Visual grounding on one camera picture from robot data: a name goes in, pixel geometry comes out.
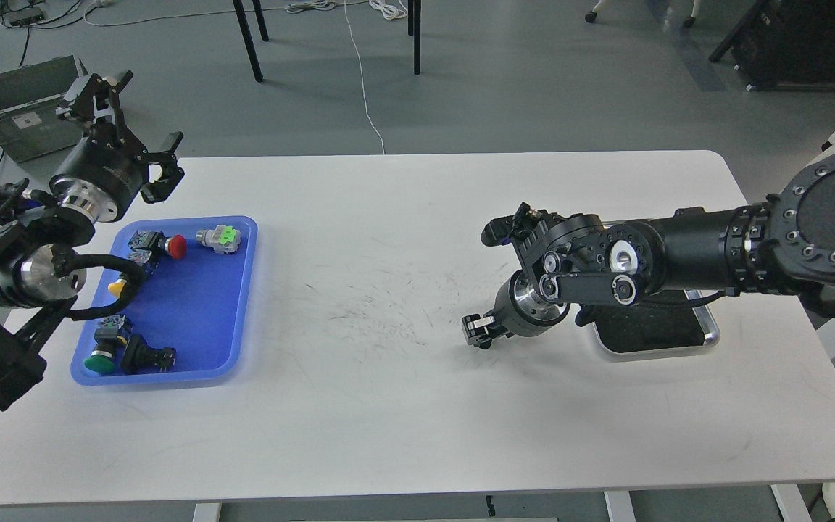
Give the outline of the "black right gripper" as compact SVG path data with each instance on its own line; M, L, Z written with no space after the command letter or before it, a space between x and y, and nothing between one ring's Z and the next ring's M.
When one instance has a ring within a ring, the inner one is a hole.
M514 272L496 294L494 316L463 316L462 333L471 346L487 350L494 341L503 337L535 337L546 333L563 321L569 311L567 304L554 304L541 299L523 272Z

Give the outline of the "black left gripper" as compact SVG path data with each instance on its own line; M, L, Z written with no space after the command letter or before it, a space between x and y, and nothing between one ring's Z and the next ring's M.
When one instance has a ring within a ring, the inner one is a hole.
M119 95L132 78L132 70L115 83L99 74L78 78L57 104L57 117L76 123L83 137L56 169L49 187L61 202L69 197L93 202L96 211L90 221L119 221L139 192L146 204L164 202L185 175L175 154L183 132L169 133L162 151L143 151L138 162L126 154L136 151L136 137L125 123ZM155 181L148 181L150 165L160 168Z

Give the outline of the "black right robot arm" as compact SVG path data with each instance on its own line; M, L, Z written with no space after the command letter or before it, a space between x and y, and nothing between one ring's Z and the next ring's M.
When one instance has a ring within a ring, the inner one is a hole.
M600 310L693 310L743 293L798 295L806 310L835 318L835 153L762 204L612 225L521 204L491 220L481 241L511 245L520 262L490 311L461 320L468 346L481 349L541 335L573 304L580 326Z

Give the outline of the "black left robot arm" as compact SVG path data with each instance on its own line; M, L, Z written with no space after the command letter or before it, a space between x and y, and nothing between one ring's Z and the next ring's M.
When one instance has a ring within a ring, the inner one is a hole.
M61 321L117 314L146 280L136 262L80 254L98 222L125 217L136 197L163 202L182 181L180 131L150 152L125 121L120 93L133 78L78 78L56 108L82 130L47 191L29 179L0 185L0 412L43 379L41 355Z

